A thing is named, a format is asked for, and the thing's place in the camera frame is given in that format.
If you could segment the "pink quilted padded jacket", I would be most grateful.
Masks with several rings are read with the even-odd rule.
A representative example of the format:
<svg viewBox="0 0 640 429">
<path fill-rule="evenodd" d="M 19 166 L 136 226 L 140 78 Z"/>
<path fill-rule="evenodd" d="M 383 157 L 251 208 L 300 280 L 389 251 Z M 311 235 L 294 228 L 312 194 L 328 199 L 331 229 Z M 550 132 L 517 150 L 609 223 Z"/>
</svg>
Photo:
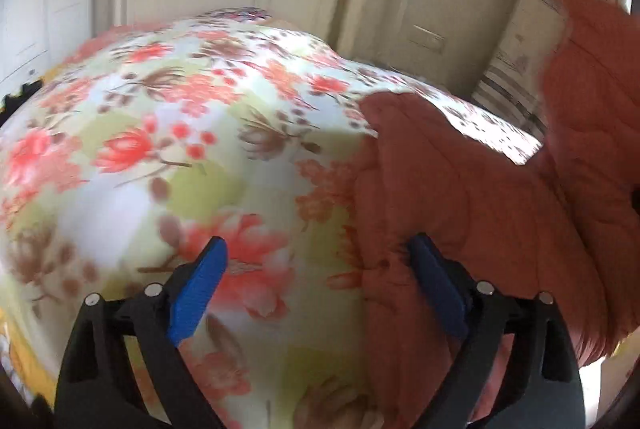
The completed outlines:
<svg viewBox="0 0 640 429">
<path fill-rule="evenodd" d="M 541 80 L 547 132 L 518 165 L 465 137 L 416 93 L 377 92 L 355 180 L 369 378 L 390 428 L 431 401 L 459 344 L 409 267 L 429 236 L 508 295 L 548 291 L 580 365 L 639 325 L 639 20 L 606 0 L 561 0 L 564 41 Z"/>
</svg>

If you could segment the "floral bed sheet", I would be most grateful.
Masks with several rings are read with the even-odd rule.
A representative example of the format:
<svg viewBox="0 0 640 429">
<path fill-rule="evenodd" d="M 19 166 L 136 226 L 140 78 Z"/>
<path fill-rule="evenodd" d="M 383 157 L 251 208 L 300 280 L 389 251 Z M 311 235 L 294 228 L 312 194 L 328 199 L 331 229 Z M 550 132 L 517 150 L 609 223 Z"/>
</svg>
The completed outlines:
<svg viewBox="0 0 640 429">
<path fill-rule="evenodd" d="M 231 428 L 288 428 L 305 391 L 366 393 L 359 100 L 409 91 L 524 163 L 529 134 L 274 21 L 186 19 L 88 41 L 1 129 L 1 363 L 52 399 L 89 293 L 161 283 L 214 236 L 229 267 L 181 354 Z"/>
</svg>

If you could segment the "colourful patterned pillow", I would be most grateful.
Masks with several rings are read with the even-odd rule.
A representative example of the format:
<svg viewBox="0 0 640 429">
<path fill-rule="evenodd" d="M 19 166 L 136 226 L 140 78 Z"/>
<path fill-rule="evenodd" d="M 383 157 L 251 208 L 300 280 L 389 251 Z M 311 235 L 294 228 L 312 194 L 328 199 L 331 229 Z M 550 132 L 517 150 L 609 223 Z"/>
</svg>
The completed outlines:
<svg viewBox="0 0 640 429">
<path fill-rule="evenodd" d="M 272 15 L 261 8 L 240 7 L 207 11 L 198 14 L 196 17 L 199 20 L 209 21 L 227 20 L 239 23 L 259 23 L 269 21 L 272 18 Z"/>
</svg>

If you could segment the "wall power socket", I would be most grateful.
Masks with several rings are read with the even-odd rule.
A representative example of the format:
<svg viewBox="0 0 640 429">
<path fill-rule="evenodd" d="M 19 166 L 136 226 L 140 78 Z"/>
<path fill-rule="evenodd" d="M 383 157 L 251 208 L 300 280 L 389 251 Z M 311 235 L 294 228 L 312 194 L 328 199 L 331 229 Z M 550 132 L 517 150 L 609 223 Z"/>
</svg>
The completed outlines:
<svg viewBox="0 0 640 429">
<path fill-rule="evenodd" d="M 411 26 L 408 37 L 414 44 L 437 54 L 441 54 L 446 46 L 445 37 L 419 25 Z"/>
</svg>

